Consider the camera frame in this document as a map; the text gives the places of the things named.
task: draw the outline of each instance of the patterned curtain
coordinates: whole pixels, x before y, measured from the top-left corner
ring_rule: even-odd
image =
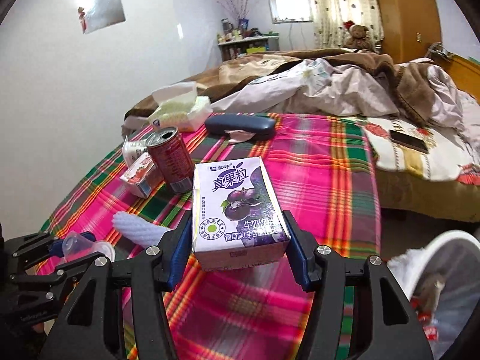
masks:
[[[377,0],[314,0],[313,21],[318,48],[343,47],[349,33],[343,23],[353,21],[369,28],[375,44],[383,39],[383,26]]]

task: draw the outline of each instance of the metal bolt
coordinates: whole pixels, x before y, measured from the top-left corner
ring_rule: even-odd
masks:
[[[330,254],[332,252],[332,250],[327,245],[320,245],[317,248],[317,252],[319,252],[320,254],[323,254],[325,256],[326,254]]]
[[[146,253],[149,256],[156,256],[159,252],[160,252],[160,249],[158,248],[158,246],[149,246],[147,247],[147,250],[146,250]]]
[[[369,260],[374,266],[379,266],[382,263],[382,259],[375,255],[370,256]]]
[[[96,260],[95,260],[95,265],[96,266],[104,266],[105,264],[107,263],[107,258],[106,257],[98,257]]]

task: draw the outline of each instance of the plaid tablecloth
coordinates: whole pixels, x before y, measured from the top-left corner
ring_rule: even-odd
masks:
[[[356,124],[313,115],[270,115],[277,134],[268,142],[227,145],[205,128],[183,138],[195,162],[261,156],[280,206],[291,210],[300,228],[344,256],[378,252],[380,208],[368,142]],[[136,136],[145,137],[150,128]],[[127,211],[175,228],[191,208],[191,192],[172,195],[164,183],[148,199],[126,192],[119,176],[126,170],[117,147],[67,196],[42,231],[59,237],[92,231],[115,246],[117,257],[133,257],[141,248],[117,232],[112,215]],[[37,268],[53,271],[51,258]],[[347,354],[351,327],[351,291],[339,358]],[[295,283],[286,258],[278,263],[236,271],[205,273],[191,256],[183,281],[164,297],[180,359],[292,359],[311,306],[311,295]],[[137,358],[131,324],[130,291],[124,291],[129,359]]]

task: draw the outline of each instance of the teddy bear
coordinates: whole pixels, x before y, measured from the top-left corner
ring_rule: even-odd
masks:
[[[357,50],[374,51],[374,45],[371,44],[367,38],[368,27],[355,24],[353,21],[343,23],[345,28],[349,31],[351,38],[345,42],[345,47]]]

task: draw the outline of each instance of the plastic cup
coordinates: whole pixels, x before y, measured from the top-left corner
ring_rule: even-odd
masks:
[[[92,242],[82,235],[71,231],[62,243],[63,256],[65,261],[73,261],[96,251],[105,254],[105,257],[110,261],[115,261],[115,249],[113,246],[105,241]]]

